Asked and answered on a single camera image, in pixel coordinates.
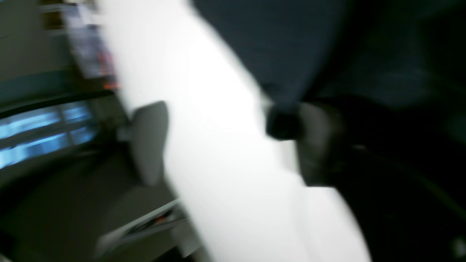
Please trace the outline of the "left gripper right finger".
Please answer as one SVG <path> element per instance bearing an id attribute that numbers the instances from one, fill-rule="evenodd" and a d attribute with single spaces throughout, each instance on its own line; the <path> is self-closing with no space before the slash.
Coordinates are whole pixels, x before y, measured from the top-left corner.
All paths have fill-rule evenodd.
<path id="1" fill-rule="evenodd" d="M 338 109 L 324 103 L 300 103 L 290 111 L 271 106 L 266 133 L 296 143 L 299 172 L 307 186 L 331 186 L 341 170 L 345 123 Z"/>

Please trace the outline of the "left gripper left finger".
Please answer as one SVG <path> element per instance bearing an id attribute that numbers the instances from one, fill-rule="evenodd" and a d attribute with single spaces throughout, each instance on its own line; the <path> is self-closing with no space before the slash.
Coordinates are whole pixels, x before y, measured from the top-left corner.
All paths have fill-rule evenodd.
<path id="1" fill-rule="evenodd" d="M 117 131 L 125 142 L 144 186 L 155 186 L 164 173 L 163 155 L 169 130 L 169 112 L 165 101 L 136 109 L 128 124 Z"/>

